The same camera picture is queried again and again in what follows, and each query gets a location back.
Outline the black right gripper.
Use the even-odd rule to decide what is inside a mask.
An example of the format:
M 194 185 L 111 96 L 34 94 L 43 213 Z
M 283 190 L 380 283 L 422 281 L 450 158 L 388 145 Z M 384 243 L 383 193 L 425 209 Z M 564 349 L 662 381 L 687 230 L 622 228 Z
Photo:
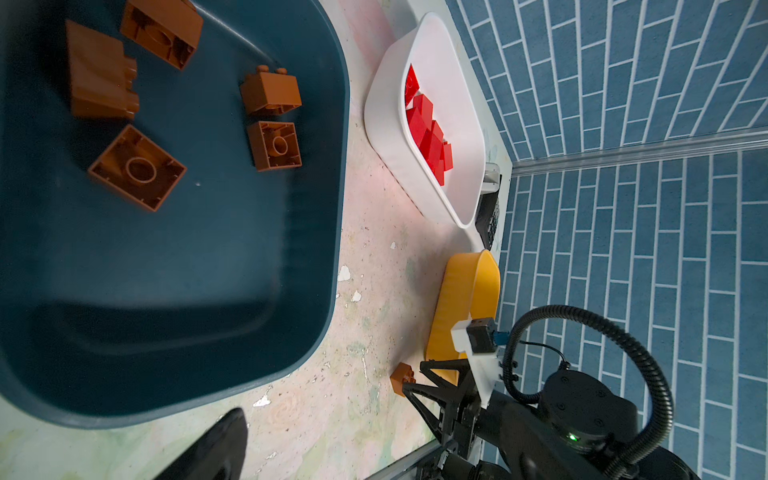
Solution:
M 483 408 L 468 359 L 425 360 L 419 370 L 430 384 L 402 391 L 443 448 L 418 463 L 420 479 L 603 479 L 639 433 L 636 406 L 581 372 L 552 374 L 536 406 L 495 391 Z

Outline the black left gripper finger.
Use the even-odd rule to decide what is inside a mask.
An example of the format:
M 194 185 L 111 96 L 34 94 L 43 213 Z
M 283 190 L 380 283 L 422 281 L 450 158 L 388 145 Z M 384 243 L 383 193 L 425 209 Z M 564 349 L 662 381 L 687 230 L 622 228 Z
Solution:
M 245 413 L 237 407 L 222 416 L 155 479 L 240 479 L 247 442 Z

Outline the red lego brick front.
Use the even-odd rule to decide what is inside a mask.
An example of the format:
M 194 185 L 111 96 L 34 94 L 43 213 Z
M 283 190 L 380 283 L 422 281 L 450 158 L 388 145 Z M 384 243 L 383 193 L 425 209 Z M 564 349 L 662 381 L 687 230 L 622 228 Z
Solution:
M 430 157 L 430 169 L 440 186 L 445 185 L 446 173 L 452 170 L 453 167 L 452 145 L 444 142 L 441 145 L 440 152 Z

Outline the red lego brick pair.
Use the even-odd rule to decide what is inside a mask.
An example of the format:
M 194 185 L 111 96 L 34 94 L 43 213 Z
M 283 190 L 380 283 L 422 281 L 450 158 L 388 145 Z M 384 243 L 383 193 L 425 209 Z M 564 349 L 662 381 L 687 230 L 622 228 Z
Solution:
M 409 130 L 413 141 L 420 146 L 427 127 L 433 120 L 434 105 L 424 94 L 417 94 L 410 109 L 406 111 Z

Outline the brown lego brick low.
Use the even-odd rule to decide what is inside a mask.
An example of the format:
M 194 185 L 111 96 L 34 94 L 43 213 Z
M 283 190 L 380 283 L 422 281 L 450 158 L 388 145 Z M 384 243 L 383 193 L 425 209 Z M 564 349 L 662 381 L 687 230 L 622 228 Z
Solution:
M 302 158 L 292 122 L 258 121 L 246 129 L 259 172 L 299 168 Z

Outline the brown lego brick top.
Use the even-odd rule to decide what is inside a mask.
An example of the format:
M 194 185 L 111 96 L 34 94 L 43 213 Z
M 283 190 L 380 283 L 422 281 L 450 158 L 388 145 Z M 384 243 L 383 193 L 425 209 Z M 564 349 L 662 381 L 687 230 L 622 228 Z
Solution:
M 248 116 L 280 116 L 302 105 L 297 78 L 285 68 L 272 72 L 260 65 L 246 76 L 240 93 Z

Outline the brown lego plate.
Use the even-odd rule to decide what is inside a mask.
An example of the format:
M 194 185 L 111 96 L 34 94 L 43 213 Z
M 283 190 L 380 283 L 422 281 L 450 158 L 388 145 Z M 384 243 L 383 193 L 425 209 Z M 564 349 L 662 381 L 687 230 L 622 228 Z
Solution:
M 111 36 L 65 22 L 70 77 L 70 110 L 86 119 L 128 119 L 139 112 L 132 90 L 137 62 L 125 55 L 123 43 Z

